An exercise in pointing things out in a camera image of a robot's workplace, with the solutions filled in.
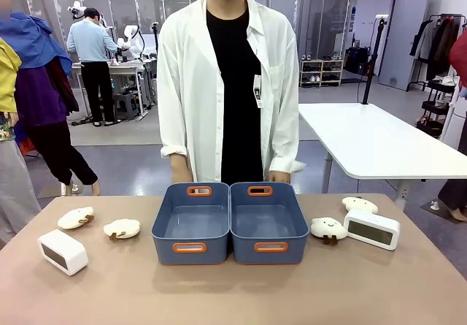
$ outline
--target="bin handle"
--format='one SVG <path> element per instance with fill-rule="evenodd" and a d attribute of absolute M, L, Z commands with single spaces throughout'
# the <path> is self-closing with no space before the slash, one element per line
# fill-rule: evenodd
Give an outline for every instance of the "bin handle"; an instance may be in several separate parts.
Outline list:
<path fill-rule="evenodd" d="M 289 244 L 286 242 L 257 242 L 255 243 L 255 251 L 259 253 L 286 252 L 288 249 L 289 249 Z"/>
<path fill-rule="evenodd" d="M 264 192 L 251 192 L 251 190 L 264 190 Z M 271 196 L 272 186 L 250 186 L 248 188 L 248 196 Z"/>
<path fill-rule="evenodd" d="M 196 190 L 208 190 L 208 192 L 196 192 Z M 212 195 L 211 186 L 190 186 L 187 188 L 187 195 L 191 197 L 207 197 Z"/>
<path fill-rule="evenodd" d="M 204 242 L 174 243 L 172 249 L 175 253 L 204 253 L 207 246 Z"/>

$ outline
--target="blue-gray container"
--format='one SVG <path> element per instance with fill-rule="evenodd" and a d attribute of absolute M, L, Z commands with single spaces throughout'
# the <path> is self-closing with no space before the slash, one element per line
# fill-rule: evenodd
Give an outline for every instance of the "blue-gray container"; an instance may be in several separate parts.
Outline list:
<path fill-rule="evenodd" d="M 287 183 L 231 186 L 233 255 L 243 264 L 297 264 L 309 227 Z"/>
<path fill-rule="evenodd" d="M 162 264 L 219 264 L 227 259 L 228 186 L 186 183 L 169 186 L 153 225 Z"/>

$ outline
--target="clock screen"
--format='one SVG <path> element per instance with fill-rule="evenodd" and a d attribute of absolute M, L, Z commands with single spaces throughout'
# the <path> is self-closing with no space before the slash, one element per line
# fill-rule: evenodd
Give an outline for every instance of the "clock screen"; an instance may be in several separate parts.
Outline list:
<path fill-rule="evenodd" d="M 373 226 L 363 225 L 355 221 L 349 221 L 349 232 L 367 239 L 390 245 L 393 239 L 392 232 L 374 228 Z"/>
<path fill-rule="evenodd" d="M 48 248 L 46 245 L 41 244 L 42 250 L 44 251 L 45 255 L 52 259 L 55 263 L 58 265 L 62 266 L 63 268 L 68 270 L 68 267 L 66 266 L 66 260 L 64 257 L 60 256 L 58 253 L 55 251 L 52 251 L 50 248 Z"/>

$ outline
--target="person's left hand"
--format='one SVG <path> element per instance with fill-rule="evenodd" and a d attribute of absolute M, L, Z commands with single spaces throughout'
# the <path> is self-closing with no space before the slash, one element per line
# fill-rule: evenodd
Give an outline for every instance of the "person's left hand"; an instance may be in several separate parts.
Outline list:
<path fill-rule="evenodd" d="M 290 173 L 269 172 L 268 181 L 276 183 L 290 183 Z"/>
<path fill-rule="evenodd" d="M 4 117 L 8 120 L 9 126 L 13 127 L 20 120 L 17 113 L 13 112 L 4 112 Z"/>

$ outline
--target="workbench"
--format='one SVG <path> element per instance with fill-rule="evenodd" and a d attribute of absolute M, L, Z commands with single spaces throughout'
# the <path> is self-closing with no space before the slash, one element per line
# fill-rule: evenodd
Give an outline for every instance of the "workbench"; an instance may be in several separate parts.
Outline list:
<path fill-rule="evenodd" d="M 299 196 L 308 222 L 347 213 L 347 195 Z M 467 282 L 428 238 L 381 194 L 361 194 L 401 223 L 395 251 L 346 238 L 307 239 L 297 265 L 163 266 L 151 235 L 159 196 L 61 197 L 0 251 L 0 319 L 47 325 L 464 325 Z M 69 277 L 42 258 L 36 239 L 67 211 L 93 206 L 95 219 L 68 231 L 89 265 Z M 103 226 L 141 222 L 130 240 L 110 241 Z"/>
<path fill-rule="evenodd" d="M 155 70 L 153 64 L 156 64 L 156 60 L 143 60 L 141 61 L 128 61 L 128 62 L 120 62 L 118 65 L 109 64 L 109 72 L 110 76 L 115 77 L 135 77 L 137 95 L 139 100 L 139 116 L 136 118 L 137 121 L 143 119 L 147 114 L 148 111 L 143 106 L 143 97 L 147 104 L 153 105 L 154 104 L 154 96 L 150 95 L 151 80 L 150 76 L 147 75 L 146 71 L 148 68 L 151 70 Z M 85 99 L 85 92 L 83 89 L 82 81 L 81 81 L 81 63 L 73 64 L 72 69 L 77 74 L 78 85 L 81 90 L 82 100 L 84 102 L 86 108 L 86 114 L 90 115 L 87 100 Z M 145 87 L 142 86 L 141 80 L 145 81 Z"/>
<path fill-rule="evenodd" d="M 328 151 L 323 193 L 332 162 L 359 180 L 397 180 L 395 202 L 405 208 L 414 180 L 467 179 L 467 156 L 373 104 L 300 104 L 300 114 Z"/>

